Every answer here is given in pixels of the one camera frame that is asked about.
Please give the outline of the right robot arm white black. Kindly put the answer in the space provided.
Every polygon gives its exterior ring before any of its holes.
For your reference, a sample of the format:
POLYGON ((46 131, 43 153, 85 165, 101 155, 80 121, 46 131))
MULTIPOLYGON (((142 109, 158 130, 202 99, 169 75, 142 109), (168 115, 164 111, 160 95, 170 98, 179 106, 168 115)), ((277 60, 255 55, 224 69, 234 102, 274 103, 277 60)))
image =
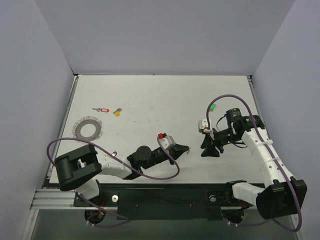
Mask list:
POLYGON ((223 192, 224 201, 230 205, 238 201, 251 204, 265 220, 296 215, 305 199, 307 185, 285 167, 261 118, 258 115, 243 116, 239 108, 228 110, 225 118, 227 128, 221 131, 213 128, 206 119, 198 122, 198 131, 204 134, 201 156, 217 158, 224 152, 224 146, 242 141, 263 176, 264 187, 245 180, 230 181, 223 192))

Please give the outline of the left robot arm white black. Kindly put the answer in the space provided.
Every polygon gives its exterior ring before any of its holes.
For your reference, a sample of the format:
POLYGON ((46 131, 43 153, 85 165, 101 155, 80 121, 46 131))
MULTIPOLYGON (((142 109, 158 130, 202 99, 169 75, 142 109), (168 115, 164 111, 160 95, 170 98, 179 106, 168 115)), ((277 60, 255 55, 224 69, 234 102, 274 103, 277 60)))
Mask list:
POLYGON ((123 180, 134 180, 141 176, 142 170, 149 169, 166 160, 171 165, 190 147, 181 144, 172 144, 168 147, 167 155, 161 147, 151 150, 148 146, 140 146, 134 153, 124 158, 125 164, 107 159, 98 160, 98 153, 93 145, 65 153, 54 160, 61 191, 75 190, 85 183, 89 183, 96 175, 115 176, 123 180))

